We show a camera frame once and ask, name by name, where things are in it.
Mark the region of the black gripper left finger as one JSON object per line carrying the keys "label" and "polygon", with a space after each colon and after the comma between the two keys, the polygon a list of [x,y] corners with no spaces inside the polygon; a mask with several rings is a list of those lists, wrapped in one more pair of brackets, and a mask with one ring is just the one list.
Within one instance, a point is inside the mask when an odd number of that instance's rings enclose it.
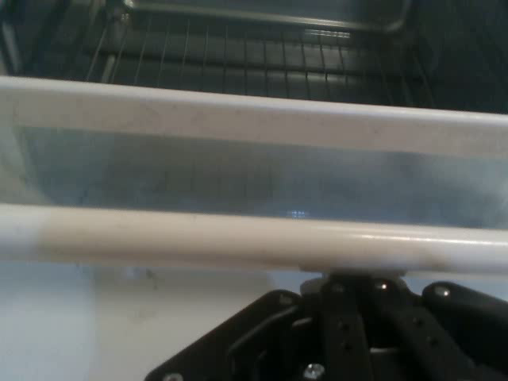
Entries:
{"label": "black gripper left finger", "polygon": [[370,380],[361,309],[371,278],[270,291],[151,370],[148,380]]}

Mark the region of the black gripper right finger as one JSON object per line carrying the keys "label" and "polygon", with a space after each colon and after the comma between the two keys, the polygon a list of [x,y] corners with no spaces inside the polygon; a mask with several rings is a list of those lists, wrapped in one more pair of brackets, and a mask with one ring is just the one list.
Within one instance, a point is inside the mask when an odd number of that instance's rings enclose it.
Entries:
{"label": "black gripper right finger", "polygon": [[505,380],[507,303],[451,282],[415,294],[399,279],[364,279],[375,331],[394,348],[364,353],[366,380]]}

